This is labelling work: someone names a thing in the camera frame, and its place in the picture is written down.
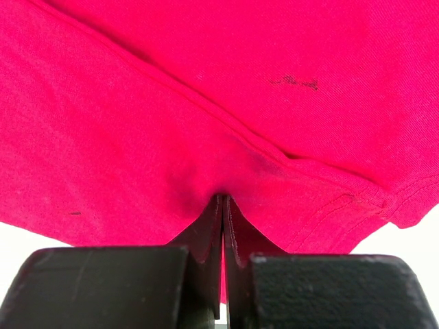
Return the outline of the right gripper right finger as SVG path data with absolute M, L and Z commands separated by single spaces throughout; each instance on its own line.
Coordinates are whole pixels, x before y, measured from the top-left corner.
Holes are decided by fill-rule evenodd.
M 230 328 L 437 328 L 411 268 L 387 255 L 290 254 L 222 204 Z

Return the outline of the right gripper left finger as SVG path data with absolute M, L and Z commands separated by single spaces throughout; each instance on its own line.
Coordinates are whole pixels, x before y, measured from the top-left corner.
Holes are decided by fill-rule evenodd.
M 166 245 L 31 254 L 1 305 L 2 328 L 213 328 L 220 316 L 222 196 Z

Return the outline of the crimson red t shirt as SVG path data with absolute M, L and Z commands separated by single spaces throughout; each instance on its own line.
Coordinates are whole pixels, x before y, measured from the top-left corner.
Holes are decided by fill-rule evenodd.
M 438 2 L 1 2 L 2 222 L 158 245 L 218 193 L 287 252 L 416 225 Z

